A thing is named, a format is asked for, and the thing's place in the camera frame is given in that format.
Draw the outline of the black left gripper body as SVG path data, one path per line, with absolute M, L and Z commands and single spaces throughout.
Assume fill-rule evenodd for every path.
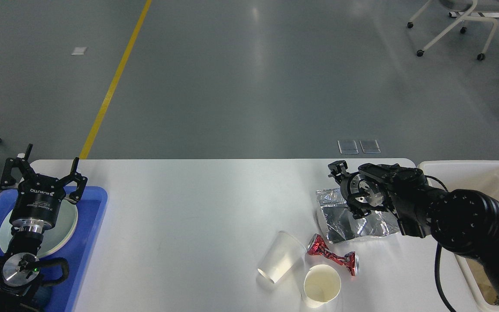
M 37 225 L 44 231 L 53 229 L 57 224 L 63 199 L 64 189 L 18 190 L 9 223 L 17 228 Z

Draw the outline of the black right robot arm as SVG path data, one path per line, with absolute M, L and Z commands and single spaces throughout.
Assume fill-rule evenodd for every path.
M 436 240 L 435 285 L 449 311 L 454 308 L 440 280 L 442 249 L 482 265 L 499 296 L 499 201 L 478 190 L 430 186 L 419 168 L 368 162 L 348 172 L 345 160 L 327 167 L 355 219 L 390 212 L 402 235 Z

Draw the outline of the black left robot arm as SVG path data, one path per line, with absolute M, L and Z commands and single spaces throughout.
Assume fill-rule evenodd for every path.
M 24 156 L 7 158 L 0 178 L 0 190 L 18 193 L 9 221 L 12 239 L 0 253 L 0 312 L 42 312 L 38 293 L 65 282 L 70 274 L 67 259 L 42 260 L 38 252 L 44 233 L 57 225 L 61 204 L 81 200 L 87 177 L 78 172 L 78 157 L 62 178 L 35 172 L 29 162 L 32 149 L 29 144 Z

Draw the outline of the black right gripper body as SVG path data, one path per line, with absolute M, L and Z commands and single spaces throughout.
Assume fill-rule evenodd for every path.
M 386 188 L 364 174 L 355 172 L 348 186 L 340 186 L 340 192 L 350 212 L 350 204 L 369 204 L 372 211 L 391 211 Z

